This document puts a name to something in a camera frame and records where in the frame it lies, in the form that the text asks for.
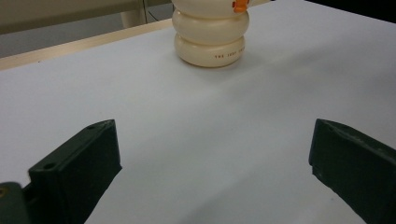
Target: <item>table surface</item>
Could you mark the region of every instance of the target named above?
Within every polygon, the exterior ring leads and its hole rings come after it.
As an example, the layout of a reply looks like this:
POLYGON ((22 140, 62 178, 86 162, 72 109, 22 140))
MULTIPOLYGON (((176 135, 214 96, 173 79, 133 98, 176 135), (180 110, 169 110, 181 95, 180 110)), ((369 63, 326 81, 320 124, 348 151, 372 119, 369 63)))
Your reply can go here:
POLYGON ((396 26, 297 0, 249 10, 244 56, 205 69, 165 28, 0 72, 0 180, 117 122, 121 165, 88 224, 364 223, 308 165, 316 119, 396 147, 396 26))

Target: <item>plastic bottle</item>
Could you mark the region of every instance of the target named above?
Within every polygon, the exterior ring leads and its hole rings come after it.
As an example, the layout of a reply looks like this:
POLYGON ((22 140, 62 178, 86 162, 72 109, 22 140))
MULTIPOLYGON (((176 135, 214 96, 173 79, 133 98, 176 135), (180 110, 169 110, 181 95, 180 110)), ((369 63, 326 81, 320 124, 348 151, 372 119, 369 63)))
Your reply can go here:
POLYGON ((202 67, 238 60, 245 49, 249 0, 172 0, 177 55, 202 67))

